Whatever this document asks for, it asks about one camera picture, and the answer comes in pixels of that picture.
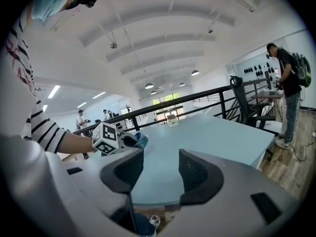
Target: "face mask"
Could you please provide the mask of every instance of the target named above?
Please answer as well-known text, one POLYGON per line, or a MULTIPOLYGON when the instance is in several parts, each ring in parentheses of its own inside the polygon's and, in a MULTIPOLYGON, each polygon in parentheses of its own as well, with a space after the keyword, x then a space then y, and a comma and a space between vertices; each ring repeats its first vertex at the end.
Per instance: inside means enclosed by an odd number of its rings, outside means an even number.
POLYGON ((34 0, 32 18, 43 22, 47 17, 58 13, 67 0, 34 0))

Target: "man in black t-shirt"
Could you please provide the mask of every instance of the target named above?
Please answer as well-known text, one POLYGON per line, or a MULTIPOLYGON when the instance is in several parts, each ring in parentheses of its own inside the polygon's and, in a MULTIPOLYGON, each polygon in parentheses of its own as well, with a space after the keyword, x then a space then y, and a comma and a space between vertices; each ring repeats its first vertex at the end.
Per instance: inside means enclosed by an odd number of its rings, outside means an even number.
POLYGON ((278 147, 288 149, 295 130, 298 118, 301 87, 298 77, 294 73, 295 63, 292 56, 283 48, 273 43, 267 45, 267 51, 271 57, 278 59, 280 63, 281 79, 280 84, 284 89, 286 100, 287 128, 285 134, 279 134, 275 143, 278 147))

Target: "light blue tabletop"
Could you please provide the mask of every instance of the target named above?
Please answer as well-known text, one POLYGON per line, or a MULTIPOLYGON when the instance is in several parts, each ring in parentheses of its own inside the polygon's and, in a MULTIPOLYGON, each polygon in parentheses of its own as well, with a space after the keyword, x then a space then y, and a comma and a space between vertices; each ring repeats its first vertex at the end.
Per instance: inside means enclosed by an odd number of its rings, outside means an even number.
POLYGON ((138 206, 175 204, 184 193, 178 171, 179 149, 239 161, 257 168, 274 135, 257 128, 209 115, 195 115, 179 121, 141 130, 149 137, 144 149, 144 170, 133 191, 138 206))

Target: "linear ceiling light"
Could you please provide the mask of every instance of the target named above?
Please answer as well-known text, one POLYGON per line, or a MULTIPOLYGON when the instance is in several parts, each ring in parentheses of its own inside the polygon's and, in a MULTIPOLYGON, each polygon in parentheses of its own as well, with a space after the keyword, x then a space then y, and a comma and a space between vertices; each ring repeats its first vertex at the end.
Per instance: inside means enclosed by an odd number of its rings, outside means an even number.
POLYGON ((98 95, 94 96, 94 97, 93 97, 93 99, 95 99, 95 98, 97 98, 97 97, 99 97, 99 96, 103 95, 104 93, 105 93, 105 91, 101 92, 100 94, 98 94, 98 95))
POLYGON ((152 83, 148 83, 146 84, 145 89, 150 89, 152 87, 154 87, 154 85, 152 83))
POLYGON ((53 90, 50 92, 48 98, 52 98, 52 97, 55 95, 56 91, 59 89, 59 87, 60 87, 60 85, 56 85, 56 86, 53 88, 53 90))
POLYGON ((192 75, 192 76, 196 76, 196 75, 198 75, 198 74, 199 74, 199 71, 198 71, 198 70, 193 70, 191 75, 192 75))
POLYGON ((87 102, 84 102, 82 104, 80 104, 79 106, 77 106, 77 108, 80 108, 82 105, 85 105, 87 102))

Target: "sneaker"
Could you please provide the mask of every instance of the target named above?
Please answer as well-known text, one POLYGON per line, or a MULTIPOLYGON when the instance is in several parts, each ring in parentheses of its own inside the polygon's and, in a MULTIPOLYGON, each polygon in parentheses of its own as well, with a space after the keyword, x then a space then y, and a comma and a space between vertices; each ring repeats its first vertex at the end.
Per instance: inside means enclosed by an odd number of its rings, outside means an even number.
POLYGON ((277 139, 275 140, 275 144, 280 147, 280 148, 284 148, 284 149, 288 149, 290 144, 289 143, 285 143, 285 141, 283 139, 277 139))
POLYGON ((284 133, 279 133, 278 137, 281 138, 281 139, 284 139, 285 138, 285 134, 284 133))
POLYGON ((154 225, 157 228, 160 225, 160 217, 157 215, 153 215, 149 221, 150 224, 154 225))

